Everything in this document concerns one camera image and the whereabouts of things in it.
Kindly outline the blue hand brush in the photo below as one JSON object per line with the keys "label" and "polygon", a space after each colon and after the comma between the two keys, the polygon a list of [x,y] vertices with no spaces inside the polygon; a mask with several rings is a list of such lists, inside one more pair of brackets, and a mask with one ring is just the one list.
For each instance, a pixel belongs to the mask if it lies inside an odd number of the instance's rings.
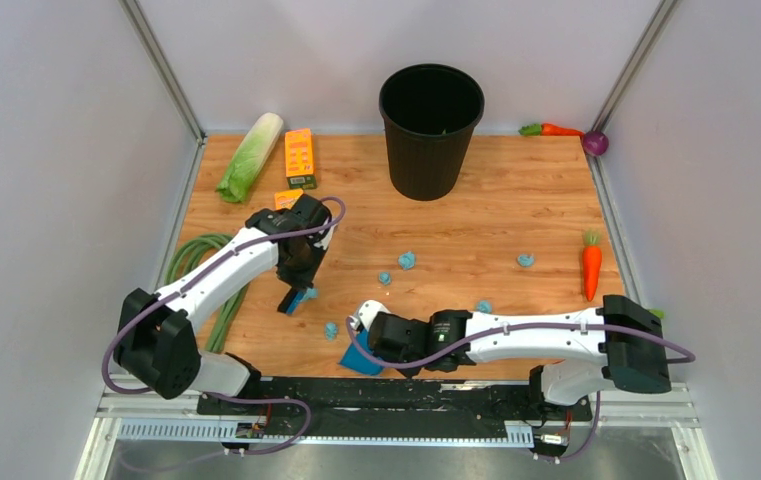
{"label": "blue hand brush", "polygon": [[296,289],[291,288],[279,303],[277,311],[285,315],[292,315],[295,309],[303,302],[318,297],[316,288]]}

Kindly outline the blue dustpan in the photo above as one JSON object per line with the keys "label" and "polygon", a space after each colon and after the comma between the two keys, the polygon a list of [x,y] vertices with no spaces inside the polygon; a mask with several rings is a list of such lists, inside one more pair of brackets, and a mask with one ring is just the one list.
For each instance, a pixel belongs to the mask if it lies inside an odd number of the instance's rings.
{"label": "blue dustpan", "polygon": [[[355,338],[363,349],[369,351],[367,343],[368,332],[366,330],[359,331]],[[377,376],[384,371],[383,366],[369,361],[353,344],[350,344],[345,350],[339,365],[353,372],[368,376]]]}

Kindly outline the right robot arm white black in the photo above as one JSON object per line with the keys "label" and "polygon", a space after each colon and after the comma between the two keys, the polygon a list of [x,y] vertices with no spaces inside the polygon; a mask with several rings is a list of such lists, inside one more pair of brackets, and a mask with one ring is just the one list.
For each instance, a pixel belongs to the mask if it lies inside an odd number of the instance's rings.
{"label": "right robot arm white black", "polygon": [[671,389],[661,320],[622,295],[600,307],[552,315],[502,316],[442,310],[429,320],[391,313],[366,301],[348,320],[367,335],[361,354],[408,378],[423,370],[453,372],[499,360],[537,359],[526,392],[529,410],[554,417],[601,390],[663,394]]}

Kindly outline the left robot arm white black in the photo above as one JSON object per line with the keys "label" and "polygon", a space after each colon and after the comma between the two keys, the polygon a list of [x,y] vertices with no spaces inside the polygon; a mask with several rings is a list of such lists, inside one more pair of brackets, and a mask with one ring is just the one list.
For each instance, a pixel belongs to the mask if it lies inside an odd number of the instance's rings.
{"label": "left robot arm white black", "polygon": [[327,199],[303,194],[286,209],[263,209],[208,260],[154,293],[132,291],[124,299],[118,332],[101,362],[104,383],[114,383],[116,363],[142,382],[139,393],[174,399],[189,390],[222,396],[238,414],[255,411],[262,399],[252,368],[241,359],[197,345],[196,334],[209,317],[259,275],[274,270],[289,286],[278,305],[289,314],[305,297],[329,249],[342,213]]}

